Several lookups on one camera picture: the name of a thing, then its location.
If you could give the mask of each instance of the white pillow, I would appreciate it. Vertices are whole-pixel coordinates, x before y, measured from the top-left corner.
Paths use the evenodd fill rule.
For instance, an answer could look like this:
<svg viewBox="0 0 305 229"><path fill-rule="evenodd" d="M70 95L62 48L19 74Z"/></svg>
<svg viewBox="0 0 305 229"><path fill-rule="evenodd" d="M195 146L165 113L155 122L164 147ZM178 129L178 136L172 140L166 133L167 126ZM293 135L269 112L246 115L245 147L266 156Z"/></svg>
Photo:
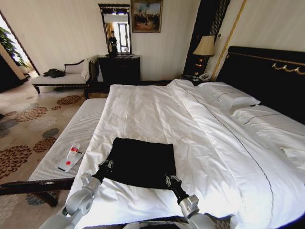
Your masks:
<svg viewBox="0 0 305 229"><path fill-rule="evenodd" d="M65 64L65 73L79 73L84 69L84 60L78 62L78 63L66 63Z"/></svg>
<svg viewBox="0 0 305 229"><path fill-rule="evenodd" d="M266 106L241 108L232 117L284 150L305 176L305 125Z"/></svg>
<svg viewBox="0 0 305 229"><path fill-rule="evenodd" d="M220 104L227 109L233 107L248 107L260 103L260 101L245 92L223 82L201 83L198 86L200 87L199 91L209 93L216 101L220 102Z"/></svg>

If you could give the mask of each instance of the lamp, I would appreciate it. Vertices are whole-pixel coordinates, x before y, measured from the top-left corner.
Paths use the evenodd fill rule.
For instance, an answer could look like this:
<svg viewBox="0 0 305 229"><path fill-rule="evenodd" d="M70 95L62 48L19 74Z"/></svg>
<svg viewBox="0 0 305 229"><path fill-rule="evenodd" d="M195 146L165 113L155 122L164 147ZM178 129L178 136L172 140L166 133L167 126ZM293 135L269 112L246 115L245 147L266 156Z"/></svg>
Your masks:
<svg viewBox="0 0 305 229"><path fill-rule="evenodd" d="M200 56L212 56L214 55L214 36L203 36L200 40L199 45L197 46L196 50L193 52L195 55ZM199 59L199 63L196 63L195 65L202 69L203 59Z"/></svg>

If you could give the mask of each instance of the painting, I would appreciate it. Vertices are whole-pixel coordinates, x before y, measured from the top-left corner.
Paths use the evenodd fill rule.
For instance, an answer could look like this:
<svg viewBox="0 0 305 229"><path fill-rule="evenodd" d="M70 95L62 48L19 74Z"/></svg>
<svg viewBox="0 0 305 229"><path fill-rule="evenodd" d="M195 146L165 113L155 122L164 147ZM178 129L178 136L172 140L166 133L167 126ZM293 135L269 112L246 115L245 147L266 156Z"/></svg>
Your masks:
<svg viewBox="0 0 305 229"><path fill-rule="evenodd" d="M132 0L132 32L161 32L163 0Z"/></svg>

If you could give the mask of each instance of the lampshade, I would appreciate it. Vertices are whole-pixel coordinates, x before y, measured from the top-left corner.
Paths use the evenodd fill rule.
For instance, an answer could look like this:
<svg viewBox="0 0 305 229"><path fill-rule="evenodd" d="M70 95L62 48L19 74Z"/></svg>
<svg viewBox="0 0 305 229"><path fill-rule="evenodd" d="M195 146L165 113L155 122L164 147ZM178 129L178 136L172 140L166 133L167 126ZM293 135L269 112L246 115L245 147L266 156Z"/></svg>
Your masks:
<svg viewBox="0 0 305 229"><path fill-rule="evenodd" d="M214 36L203 36L193 54L200 56L214 55Z"/></svg>

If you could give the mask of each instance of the bed bench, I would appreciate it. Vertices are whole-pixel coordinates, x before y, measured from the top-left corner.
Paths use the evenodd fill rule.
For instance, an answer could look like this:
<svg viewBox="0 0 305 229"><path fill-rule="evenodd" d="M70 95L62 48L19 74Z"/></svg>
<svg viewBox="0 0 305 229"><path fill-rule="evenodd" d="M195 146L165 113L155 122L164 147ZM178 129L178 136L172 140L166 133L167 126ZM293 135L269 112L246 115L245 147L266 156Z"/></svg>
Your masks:
<svg viewBox="0 0 305 229"><path fill-rule="evenodd" d="M84 66L87 63L86 60L82 60L78 63L65 64L65 76L52 78L50 76L40 75L38 77L30 79L30 83L34 86L37 93L40 93L40 86L61 86L61 87L88 87L91 83L97 80L99 75L99 64L97 60L88 61L88 66ZM68 71L67 68L74 68L72 71ZM82 76L82 70L88 68L89 77L87 80Z"/></svg>
<svg viewBox="0 0 305 229"><path fill-rule="evenodd" d="M47 192L70 190L81 160L67 173L57 169L56 165L67 155L73 142L79 142L80 152L86 152L105 103L105 98L86 100L38 164L28 181L0 185L0 196L32 193L50 206L56 206L57 200Z"/></svg>

